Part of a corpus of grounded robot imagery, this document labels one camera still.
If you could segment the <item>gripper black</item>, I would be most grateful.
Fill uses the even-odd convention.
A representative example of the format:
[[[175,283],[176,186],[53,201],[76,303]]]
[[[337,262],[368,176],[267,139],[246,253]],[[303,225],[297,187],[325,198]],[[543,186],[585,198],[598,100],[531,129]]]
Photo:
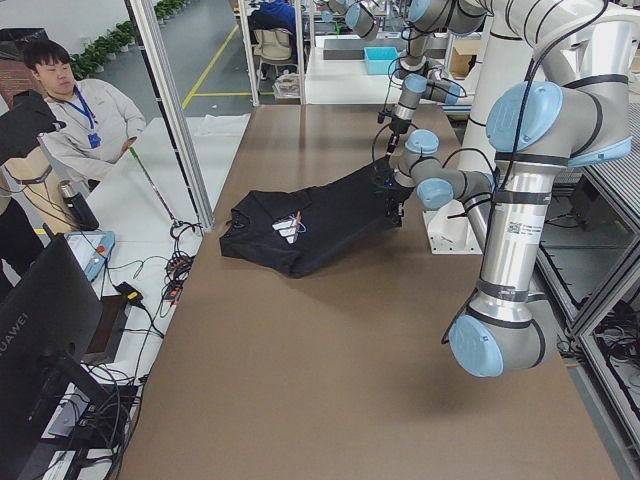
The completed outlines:
[[[382,109],[378,113],[378,123],[382,124],[385,118],[390,119],[391,129],[385,153],[385,158],[389,160],[397,148],[400,137],[407,133],[411,125],[411,111],[406,108]]]
[[[376,173],[374,183],[378,193],[383,193],[386,198],[386,216],[395,227],[402,226],[404,217],[404,203],[413,193],[413,187],[400,185],[393,173]]]

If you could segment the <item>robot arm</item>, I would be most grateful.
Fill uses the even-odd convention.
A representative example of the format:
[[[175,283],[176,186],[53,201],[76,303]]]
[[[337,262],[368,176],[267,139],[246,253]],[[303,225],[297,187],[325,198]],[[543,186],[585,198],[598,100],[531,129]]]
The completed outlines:
[[[391,136],[384,156],[393,154],[402,135],[412,127],[412,118],[419,103],[429,100],[442,105],[472,102],[473,112],[479,109],[475,92],[449,77],[443,64],[426,54],[428,37],[440,29],[456,35],[476,31],[483,25],[486,12],[468,1],[414,1],[411,3],[407,27],[401,37],[407,48],[387,69],[389,84],[400,88],[400,97],[389,109],[383,108],[378,123],[389,129]]]
[[[469,33],[493,21],[472,109],[494,159],[487,172],[448,169],[436,136],[410,131],[431,87],[424,44],[445,28]],[[392,115],[405,135],[396,166],[374,168],[392,207],[410,195],[436,211],[466,209],[483,259],[476,285],[443,340],[458,364],[497,377],[544,362],[551,321],[530,311],[530,282],[556,176],[564,169],[626,156],[628,76],[639,41],[639,14],[607,1],[415,1],[400,100]]]

